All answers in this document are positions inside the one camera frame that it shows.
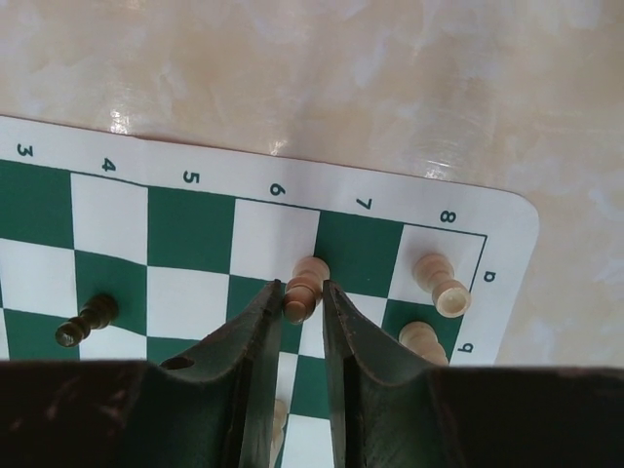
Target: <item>number 3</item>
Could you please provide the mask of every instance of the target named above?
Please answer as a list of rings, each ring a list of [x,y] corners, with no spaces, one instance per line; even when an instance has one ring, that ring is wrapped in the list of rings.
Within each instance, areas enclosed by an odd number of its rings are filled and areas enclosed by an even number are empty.
[[[33,156],[32,154],[32,146],[28,146],[27,148],[18,144],[18,153],[19,156]]]

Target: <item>chess pawn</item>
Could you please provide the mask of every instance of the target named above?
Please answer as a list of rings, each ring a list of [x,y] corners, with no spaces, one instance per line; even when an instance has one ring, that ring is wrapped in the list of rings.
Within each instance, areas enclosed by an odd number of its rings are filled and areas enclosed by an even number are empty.
[[[431,293],[436,310],[443,317],[455,318],[470,307],[468,290],[455,280],[452,265],[439,253],[430,253],[413,267],[413,278],[428,293]]]
[[[284,296],[284,315],[291,323],[300,324],[312,315],[329,278],[330,268],[320,258],[307,256],[294,266]]]
[[[107,327],[118,315],[115,299],[107,294],[95,295],[83,305],[77,317],[57,328],[57,343],[66,348],[76,346],[91,334],[91,330]]]
[[[445,348],[438,342],[436,332],[424,322],[411,322],[399,333],[399,342],[422,359],[438,366],[448,366]]]
[[[275,400],[273,409],[273,433],[271,437],[270,468],[275,466],[277,455],[279,455],[284,443],[284,426],[286,425],[286,415],[288,410],[282,400]]]

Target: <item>green square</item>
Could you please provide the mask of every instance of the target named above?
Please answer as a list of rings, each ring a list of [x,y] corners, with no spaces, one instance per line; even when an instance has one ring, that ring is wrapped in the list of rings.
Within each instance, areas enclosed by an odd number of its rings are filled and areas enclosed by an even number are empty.
[[[325,360],[299,356],[294,375],[291,414],[330,418]]]
[[[96,294],[106,293],[117,301],[115,327],[146,333],[147,267],[97,253],[75,252],[78,306]]]
[[[69,172],[0,162],[0,238],[72,249]]]
[[[197,344],[197,339],[147,337],[147,360],[161,364]]]
[[[50,315],[4,310],[10,359],[79,359],[78,347],[63,348],[55,340],[57,328],[67,319]]]
[[[245,310],[255,295],[266,286],[266,281],[242,276],[230,276],[227,294],[226,320],[231,320]],[[282,322],[282,344],[280,351],[296,354],[301,341],[301,325],[293,325],[288,320]]]
[[[402,233],[399,222],[321,212],[315,256],[346,292],[387,297]]]
[[[448,319],[438,313],[433,305],[414,304],[389,299],[381,327],[399,339],[401,329],[410,322],[425,322],[436,331],[438,341],[445,348],[450,359],[452,348],[457,340],[462,317]]]
[[[229,273],[236,199],[150,187],[147,263]]]

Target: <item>printed number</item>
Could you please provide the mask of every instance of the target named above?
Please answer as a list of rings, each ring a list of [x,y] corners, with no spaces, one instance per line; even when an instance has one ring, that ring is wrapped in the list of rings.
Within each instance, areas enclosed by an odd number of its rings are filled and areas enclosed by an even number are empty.
[[[464,343],[460,348],[457,348],[457,351],[461,351],[462,353],[472,353],[475,349],[475,345],[472,343]]]
[[[455,212],[448,212],[444,210],[442,214],[440,214],[441,222],[455,222],[456,219],[457,219],[457,214],[455,214]]]
[[[102,165],[101,168],[104,169],[106,172],[117,171],[117,168],[115,167],[113,162],[108,158],[104,158],[104,164]]]
[[[184,181],[186,183],[199,183],[199,174],[197,173],[189,173],[189,171],[184,171]]]
[[[278,195],[286,194],[286,189],[280,185],[279,183],[274,183],[271,185],[271,195],[277,197]]]
[[[33,156],[32,146],[25,147],[18,144],[18,153],[19,156]]]
[[[366,208],[367,210],[371,209],[372,206],[372,198],[369,198],[369,202],[368,203],[364,203],[362,200],[360,200],[359,198],[356,199],[356,202],[358,202],[358,205],[363,206],[364,208]]]

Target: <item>chessboard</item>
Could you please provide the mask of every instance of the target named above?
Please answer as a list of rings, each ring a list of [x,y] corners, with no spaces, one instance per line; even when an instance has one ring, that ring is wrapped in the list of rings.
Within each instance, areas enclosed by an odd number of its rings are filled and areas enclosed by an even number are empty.
[[[315,255],[390,335],[426,322],[451,365],[489,365],[537,233],[504,191],[0,117],[0,359],[160,363]],[[428,253],[469,289],[463,317],[412,278]],[[118,319],[60,347],[56,328],[97,293]],[[322,321],[283,326],[284,468],[332,466]]]

